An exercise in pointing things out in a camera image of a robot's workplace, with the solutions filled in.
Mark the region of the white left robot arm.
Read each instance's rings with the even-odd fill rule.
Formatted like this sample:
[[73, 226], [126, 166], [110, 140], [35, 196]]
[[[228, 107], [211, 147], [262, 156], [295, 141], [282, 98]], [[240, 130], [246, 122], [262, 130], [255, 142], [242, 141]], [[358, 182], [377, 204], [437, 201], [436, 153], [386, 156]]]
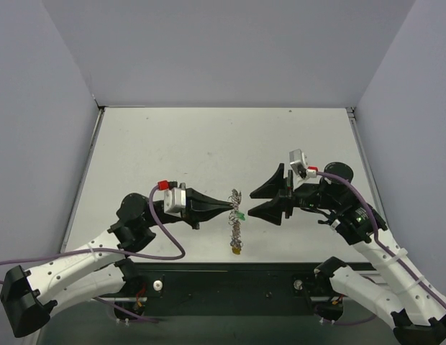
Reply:
[[[153, 193], [164, 192], [161, 201]], [[1, 282], [0, 301], [12, 333], [17, 338], [40, 330], [66, 308], [101, 295], [134, 295], [145, 286], [131, 258], [143, 258], [143, 249], [156, 237], [158, 226], [179, 253], [169, 261], [186, 255], [183, 246], [166, 229], [166, 224], [184, 222], [192, 229], [221, 213], [232, 210], [220, 201], [193, 188], [167, 180], [152, 189], [152, 195], [130, 193], [117, 211], [117, 222], [97, 237], [73, 250], [51, 257], [32, 259], [33, 267], [22, 267], [23, 260], [11, 265]]]

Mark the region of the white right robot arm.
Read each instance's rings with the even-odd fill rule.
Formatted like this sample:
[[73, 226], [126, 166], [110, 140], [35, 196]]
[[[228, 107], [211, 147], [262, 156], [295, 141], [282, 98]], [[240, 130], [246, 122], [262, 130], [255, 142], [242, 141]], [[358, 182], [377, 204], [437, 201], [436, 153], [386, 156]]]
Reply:
[[439, 293], [394, 239], [381, 215], [351, 184], [352, 168], [331, 162], [323, 170], [280, 164], [274, 175], [250, 193], [264, 202], [249, 216], [276, 226], [295, 208], [318, 213], [334, 232], [362, 254], [386, 283], [381, 287], [337, 257], [314, 270], [324, 289], [344, 295], [384, 321], [400, 344], [441, 344], [446, 340], [446, 297]]

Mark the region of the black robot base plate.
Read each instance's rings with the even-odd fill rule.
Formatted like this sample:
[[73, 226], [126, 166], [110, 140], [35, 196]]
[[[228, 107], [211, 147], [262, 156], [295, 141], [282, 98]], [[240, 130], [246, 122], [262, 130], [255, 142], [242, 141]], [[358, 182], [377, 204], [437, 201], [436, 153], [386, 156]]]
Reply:
[[313, 263], [138, 263], [142, 279], [103, 297], [148, 317], [310, 316], [338, 297]]

